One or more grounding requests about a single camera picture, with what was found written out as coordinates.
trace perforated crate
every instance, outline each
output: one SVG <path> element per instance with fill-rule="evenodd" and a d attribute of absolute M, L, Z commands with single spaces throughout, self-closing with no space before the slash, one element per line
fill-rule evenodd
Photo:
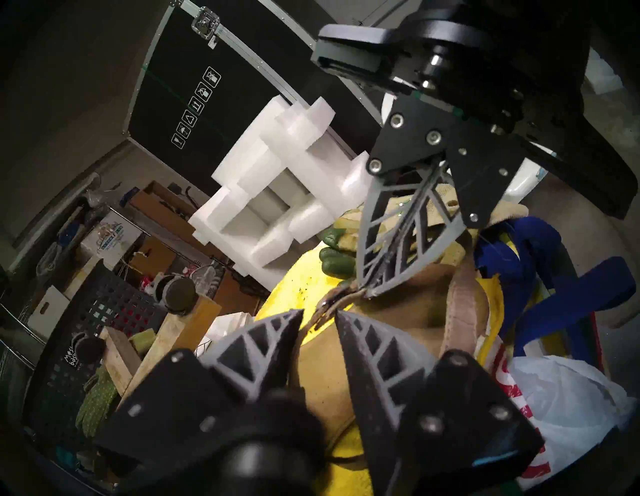
<path fill-rule="evenodd" d="M 76 293 L 40 355 L 24 402 L 22 420 L 36 433 L 40 451 L 76 453 L 90 447 L 76 429 L 83 386 L 98 364 L 83 365 L 70 348 L 76 332 L 98 335 L 104 326 L 127 336 L 160 328 L 166 311 L 153 298 L 118 278 L 99 262 Z"/>

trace blue strap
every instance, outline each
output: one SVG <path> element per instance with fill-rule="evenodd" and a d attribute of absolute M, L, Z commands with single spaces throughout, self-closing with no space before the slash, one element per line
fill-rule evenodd
<path fill-rule="evenodd" d="M 498 240 L 500 232 L 509 234 L 518 255 Z M 505 221 L 483 231 L 474 256 L 476 267 L 485 277 L 500 276 L 504 297 L 501 337 L 504 338 L 527 306 L 536 287 L 536 273 L 548 288 L 553 287 L 548 267 L 559 245 L 558 231 L 535 217 Z"/>
<path fill-rule="evenodd" d="M 622 257 L 603 261 L 582 277 L 556 288 L 555 294 L 524 312 L 516 324 L 514 356 L 523 356 L 528 342 L 566 328 L 572 357 L 591 363 L 591 353 L 578 321 L 593 311 L 613 308 L 627 301 L 635 292 L 636 282 Z"/>

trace styrofoam block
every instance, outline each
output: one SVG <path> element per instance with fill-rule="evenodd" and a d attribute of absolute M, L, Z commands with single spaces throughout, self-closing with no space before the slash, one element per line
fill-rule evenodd
<path fill-rule="evenodd" d="M 289 207 L 304 203 L 308 193 L 308 189 L 286 169 L 269 183 L 269 189 Z"/>
<path fill-rule="evenodd" d="M 207 239 L 207 237 L 204 235 L 203 232 L 201 231 L 193 231 L 192 236 L 197 239 L 201 244 L 206 245 L 209 240 Z"/>
<path fill-rule="evenodd" d="M 198 212 L 189 219 L 189 223 L 233 260 L 241 273 L 244 270 L 266 289 L 275 288 L 300 257 L 297 250 L 289 250 L 266 266 L 260 267 L 250 256 L 250 252 L 266 232 L 267 225 L 252 210 L 243 209 L 223 230 L 208 226 Z"/>
<path fill-rule="evenodd" d="M 289 210 L 285 202 L 269 188 L 262 190 L 255 198 L 252 198 L 247 205 L 256 215 L 271 224 L 282 217 L 282 214 Z"/>
<path fill-rule="evenodd" d="M 267 229 L 251 251 L 255 263 L 264 267 L 289 250 L 293 235 L 289 232 L 291 212 L 287 211 Z"/>
<path fill-rule="evenodd" d="M 221 186 L 236 184 L 238 178 L 242 177 L 245 166 L 250 164 L 243 160 L 243 156 L 251 149 L 262 129 L 272 125 L 273 120 L 289 107 L 290 105 L 280 95 L 273 97 L 238 138 L 211 177 Z"/>
<path fill-rule="evenodd" d="M 340 193 L 340 185 L 335 177 L 328 173 L 327 164 L 324 161 L 306 153 L 278 124 L 263 131 L 260 137 L 332 214 L 342 215 L 346 209 Z"/>
<path fill-rule="evenodd" d="M 351 161 L 351 172 L 345 178 L 340 190 L 346 200 L 347 210 L 354 209 L 367 198 L 373 176 L 367 172 L 369 154 L 362 152 Z"/>
<path fill-rule="evenodd" d="M 222 186 L 205 204 L 206 209 L 200 209 L 203 213 L 207 212 L 207 217 L 203 220 L 206 219 L 206 222 L 216 229 L 223 229 L 246 207 L 249 199 L 249 195 L 237 185 L 232 185 L 231 188 Z"/>
<path fill-rule="evenodd" d="M 329 227 L 335 216 L 313 195 L 307 196 L 307 202 L 297 207 L 289 222 L 289 232 L 299 243 L 304 243 L 322 229 Z"/>
<path fill-rule="evenodd" d="M 266 188 L 285 168 L 282 160 L 259 138 L 256 138 L 243 160 L 246 164 L 244 164 L 244 172 L 238 177 L 237 185 L 252 198 Z"/>
<path fill-rule="evenodd" d="M 234 270 L 242 277 L 247 277 L 249 275 L 249 271 L 242 267 L 242 265 L 240 264 L 234 264 Z"/>
<path fill-rule="evenodd" d="M 297 113 L 295 118 L 291 118 L 288 112 L 283 112 L 276 121 L 302 149 L 306 150 L 325 133 L 334 116 L 334 110 L 321 97 L 308 110 Z"/>
<path fill-rule="evenodd" d="M 317 159 L 326 174 L 341 184 L 351 170 L 351 160 L 329 134 L 325 134 L 311 145 L 307 152 Z"/>

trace fabric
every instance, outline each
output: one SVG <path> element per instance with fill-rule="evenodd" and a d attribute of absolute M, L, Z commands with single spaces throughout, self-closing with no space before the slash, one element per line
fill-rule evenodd
<path fill-rule="evenodd" d="M 505 233 L 512 246 L 505 241 Z M 559 265 L 570 264 L 560 235 L 533 217 L 509 220 L 484 231 L 474 256 L 485 278 L 499 275 L 504 298 L 499 335 L 503 340 L 518 321 L 515 356 L 525 354 L 528 342 L 565 329 L 571 356 L 602 366 L 588 319 L 592 311 L 619 305 L 635 293 L 635 282 L 624 260 L 606 260 L 602 268 L 598 266 L 582 278 L 566 268 L 560 270 Z M 527 309 L 540 280 L 550 296 Z"/>
<path fill-rule="evenodd" d="M 129 338 L 139 355 L 143 356 L 154 343 L 156 333 L 153 329 L 134 334 Z M 98 367 L 95 374 L 84 384 L 86 395 L 76 415 L 76 428 L 85 437 L 93 438 L 98 428 L 109 417 L 111 404 L 118 397 L 118 391 L 104 365 Z"/>

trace printed icon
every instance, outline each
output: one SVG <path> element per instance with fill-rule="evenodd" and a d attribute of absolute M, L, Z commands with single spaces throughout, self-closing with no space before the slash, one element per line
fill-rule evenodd
<path fill-rule="evenodd" d="M 199 83 L 198 88 L 196 88 L 196 95 L 202 98 L 205 103 L 209 101 L 209 97 L 211 96 L 211 88 L 209 88 L 204 83 Z"/>
<path fill-rule="evenodd" d="M 174 134 L 173 138 L 171 138 L 171 142 L 182 150 L 182 147 L 187 141 L 182 136 L 179 136 L 178 134 Z"/>
<path fill-rule="evenodd" d="M 184 122 L 178 124 L 178 128 L 176 129 L 178 134 L 180 134 L 183 138 L 188 138 L 191 134 L 191 128 L 186 125 Z"/>
<path fill-rule="evenodd" d="M 211 86 L 215 88 L 218 85 L 218 81 L 220 81 L 220 77 L 221 76 L 215 70 L 213 70 L 211 67 L 207 67 L 207 70 L 205 71 L 204 76 L 202 76 L 202 79 L 210 83 Z"/>
<path fill-rule="evenodd" d="M 191 100 L 189 100 L 188 107 L 191 110 L 193 110 L 196 114 L 200 115 L 200 113 L 202 112 L 202 109 L 204 108 L 204 103 L 202 103 L 196 97 L 191 97 Z"/>
<path fill-rule="evenodd" d="M 193 127 L 196 125 L 196 121 L 198 120 L 198 118 L 188 110 L 185 110 L 184 114 L 182 114 L 182 120 Z"/>

